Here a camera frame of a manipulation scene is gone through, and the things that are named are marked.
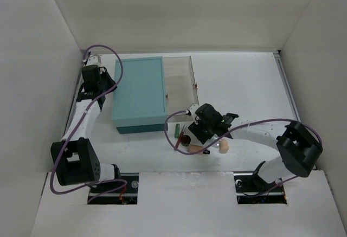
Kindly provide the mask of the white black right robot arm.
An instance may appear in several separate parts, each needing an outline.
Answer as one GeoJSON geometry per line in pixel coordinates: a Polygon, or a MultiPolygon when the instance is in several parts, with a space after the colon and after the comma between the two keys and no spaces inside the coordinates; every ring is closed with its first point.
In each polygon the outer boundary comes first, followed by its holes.
{"type": "Polygon", "coordinates": [[[189,131],[204,147],[227,153],[230,149],[227,139],[239,139],[278,152],[278,157],[261,162],[253,171],[251,183],[257,191],[264,191],[289,175],[307,178],[323,152],[319,136],[299,121],[285,118],[248,121],[235,113],[222,115],[210,104],[193,104],[188,115],[194,120],[189,131]]]}

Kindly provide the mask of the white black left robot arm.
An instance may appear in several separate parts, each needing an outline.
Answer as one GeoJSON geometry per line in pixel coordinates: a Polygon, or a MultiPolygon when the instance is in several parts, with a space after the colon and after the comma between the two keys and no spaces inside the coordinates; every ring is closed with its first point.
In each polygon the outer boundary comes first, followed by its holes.
{"type": "Polygon", "coordinates": [[[78,91],[71,124],[61,141],[51,145],[53,175],[61,186],[102,183],[110,193],[121,188],[121,175],[115,164],[101,164],[90,141],[94,123],[101,113],[106,92],[116,89],[116,82],[105,67],[82,67],[82,85],[78,91]]]}

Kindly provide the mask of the clear plastic bottle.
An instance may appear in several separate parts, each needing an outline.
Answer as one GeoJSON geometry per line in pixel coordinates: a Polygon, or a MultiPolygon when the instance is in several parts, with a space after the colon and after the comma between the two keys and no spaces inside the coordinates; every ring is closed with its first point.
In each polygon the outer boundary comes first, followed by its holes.
{"type": "Polygon", "coordinates": [[[211,139],[211,142],[213,143],[212,147],[219,149],[220,148],[220,142],[221,140],[216,136],[211,139]]]}

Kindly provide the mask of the beige foundation bottle black cap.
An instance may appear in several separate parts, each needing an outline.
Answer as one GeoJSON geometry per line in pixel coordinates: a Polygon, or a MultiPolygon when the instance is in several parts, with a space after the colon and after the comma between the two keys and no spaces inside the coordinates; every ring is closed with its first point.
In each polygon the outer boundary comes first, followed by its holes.
{"type": "Polygon", "coordinates": [[[203,149],[204,149],[203,146],[191,144],[188,147],[188,152],[196,154],[196,155],[209,155],[210,154],[209,150],[203,150],[203,149]]]}

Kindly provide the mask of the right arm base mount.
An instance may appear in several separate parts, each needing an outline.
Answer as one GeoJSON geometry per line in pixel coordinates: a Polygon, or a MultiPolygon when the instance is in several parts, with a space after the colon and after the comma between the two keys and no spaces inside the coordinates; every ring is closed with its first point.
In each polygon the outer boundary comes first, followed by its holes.
{"type": "Polygon", "coordinates": [[[254,171],[234,173],[236,200],[238,204],[287,204],[283,186],[276,186],[276,181],[267,183],[258,176],[265,161],[254,171]]]}

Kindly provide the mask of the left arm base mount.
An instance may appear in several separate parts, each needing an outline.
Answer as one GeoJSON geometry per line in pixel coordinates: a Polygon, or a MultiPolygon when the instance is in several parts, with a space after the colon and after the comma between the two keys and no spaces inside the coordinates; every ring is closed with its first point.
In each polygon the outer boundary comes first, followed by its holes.
{"type": "Polygon", "coordinates": [[[138,202],[139,173],[121,174],[127,182],[102,183],[90,187],[87,204],[90,205],[133,205],[138,202]]]}

